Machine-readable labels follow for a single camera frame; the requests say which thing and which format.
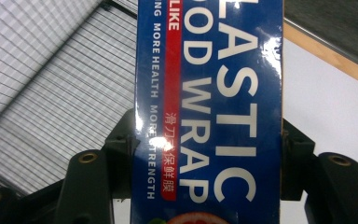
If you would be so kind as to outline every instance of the red label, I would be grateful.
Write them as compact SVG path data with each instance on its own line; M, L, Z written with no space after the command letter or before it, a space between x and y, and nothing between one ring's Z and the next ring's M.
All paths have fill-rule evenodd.
M162 150L161 196L167 201L176 200L180 72L182 43L182 1L168 2L166 65L164 81L163 134L167 144Z

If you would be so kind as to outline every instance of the blue box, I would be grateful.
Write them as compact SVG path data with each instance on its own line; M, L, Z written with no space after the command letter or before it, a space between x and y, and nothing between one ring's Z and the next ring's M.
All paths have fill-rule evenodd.
M140 0L137 41L131 223L279 223L282 1Z

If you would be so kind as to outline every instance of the white surface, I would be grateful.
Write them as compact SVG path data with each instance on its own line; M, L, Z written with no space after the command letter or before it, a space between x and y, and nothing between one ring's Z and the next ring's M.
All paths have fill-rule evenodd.
M358 161L358 81L285 40L283 116L316 142ZM304 200L282 202L282 224L308 224ZM114 204L116 224L130 223L130 200Z

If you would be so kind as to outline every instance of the wooden edge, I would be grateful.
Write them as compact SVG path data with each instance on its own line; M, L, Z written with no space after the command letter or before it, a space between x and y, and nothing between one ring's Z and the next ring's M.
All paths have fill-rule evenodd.
M358 80L358 64L325 46L316 39L297 30L291 24L283 23L283 36L335 68Z

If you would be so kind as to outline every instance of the wire mesh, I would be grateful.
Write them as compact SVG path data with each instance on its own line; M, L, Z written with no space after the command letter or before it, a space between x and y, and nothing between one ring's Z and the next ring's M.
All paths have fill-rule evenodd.
M0 185L64 178L132 107L136 20L98 4L0 1Z

